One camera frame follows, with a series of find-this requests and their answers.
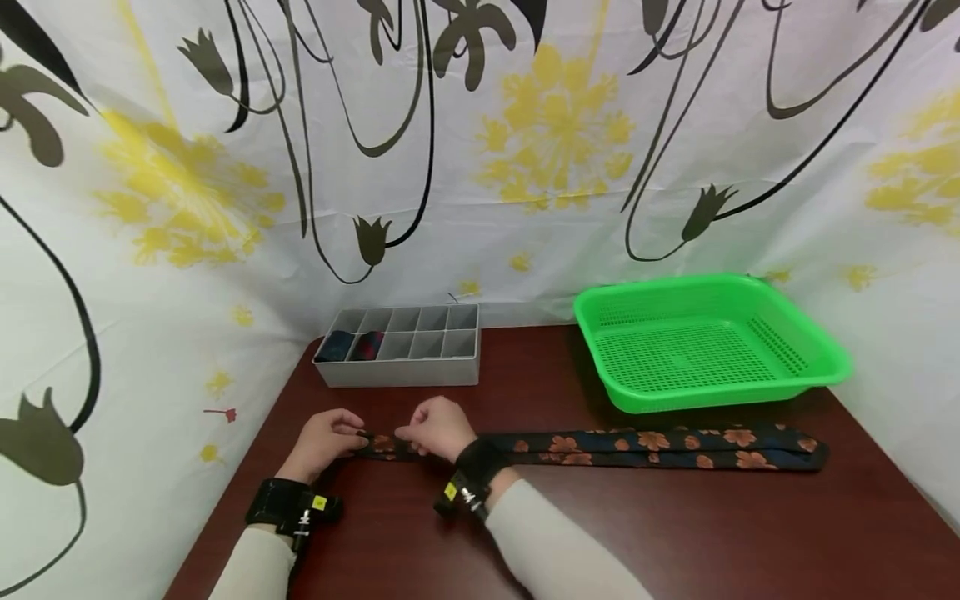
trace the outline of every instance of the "gray sleeve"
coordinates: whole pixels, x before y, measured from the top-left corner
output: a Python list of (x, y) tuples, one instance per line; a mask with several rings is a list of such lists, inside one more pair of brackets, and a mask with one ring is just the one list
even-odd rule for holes
[(652, 600), (620, 561), (526, 481), (504, 492), (487, 528), (536, 600)]
[(247, 529), (233, 547), (210, 600), (284, 600), (295, 558), (276, 534)]

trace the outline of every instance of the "floral backdrop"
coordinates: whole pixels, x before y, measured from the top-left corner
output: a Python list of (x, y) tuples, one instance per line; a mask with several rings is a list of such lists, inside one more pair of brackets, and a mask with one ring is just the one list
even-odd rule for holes
[(824, 324), (960, 517), (960, 0), (52, 4), (0, 7), (0, 598), (160, 597), (339, 308), (686, 273)]

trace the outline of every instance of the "hand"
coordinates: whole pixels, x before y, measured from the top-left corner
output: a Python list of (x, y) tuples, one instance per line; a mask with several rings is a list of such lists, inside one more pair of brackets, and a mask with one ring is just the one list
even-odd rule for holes
[(395, 433), (401, 440), (410, 442), (420, 456), (432, 453), (451, 463), (477, 439), (464, 409), (443, 396), (423, 402), (414, 411), (410, 424), (399, 427)]
[(335, 459), (369, 443), (357, 435), (360, 427), (363, 420), (345, 408), (314, 415), (303, 426), (276, 477), (312, 484)]

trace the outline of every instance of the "green plastic basket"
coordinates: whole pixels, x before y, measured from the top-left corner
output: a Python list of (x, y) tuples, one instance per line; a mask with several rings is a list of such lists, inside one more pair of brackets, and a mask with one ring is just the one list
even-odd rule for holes
[(749, 276), (592, 288), (573, 311), (613, 404), (627, 413), (784, 400), (852, 371), (823, 329)]

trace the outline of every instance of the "plastic organizer tray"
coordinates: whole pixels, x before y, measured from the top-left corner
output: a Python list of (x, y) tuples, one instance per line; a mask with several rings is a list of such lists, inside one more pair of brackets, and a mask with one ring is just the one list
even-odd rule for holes
[(788, 399), (852, 371), (823, 329), (750, 276), (592, 288), (573, 307), (611, 401), (628, 413)]
[[(347, 360), (316, 365), (331, 388), (476, 385), (480, 381), (480, 306), (447, 304), (341, 310), (332, 331), (355, 334)], [(350, 360), (360, 334), (382, 331), (373, 360)]]

